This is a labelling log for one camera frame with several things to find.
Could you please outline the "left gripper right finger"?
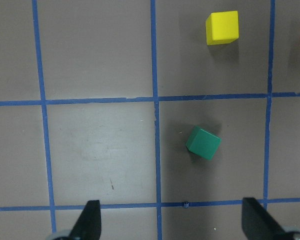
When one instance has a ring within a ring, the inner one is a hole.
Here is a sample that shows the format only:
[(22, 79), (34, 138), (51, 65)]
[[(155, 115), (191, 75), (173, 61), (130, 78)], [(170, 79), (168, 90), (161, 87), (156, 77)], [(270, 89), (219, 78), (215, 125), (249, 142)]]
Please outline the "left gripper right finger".
[(244, 197), (241, 228), (248, 240), (293, 240), (294, 233), (285, 231), (254, 197)]

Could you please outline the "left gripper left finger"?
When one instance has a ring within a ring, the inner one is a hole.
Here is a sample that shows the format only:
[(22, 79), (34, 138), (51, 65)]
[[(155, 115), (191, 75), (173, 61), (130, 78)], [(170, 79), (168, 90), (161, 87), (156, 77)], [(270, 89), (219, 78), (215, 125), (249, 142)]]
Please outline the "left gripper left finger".
[(99, 240), (101, 237), (101, 206), (89, 200), (68, 235), (69, 240)]

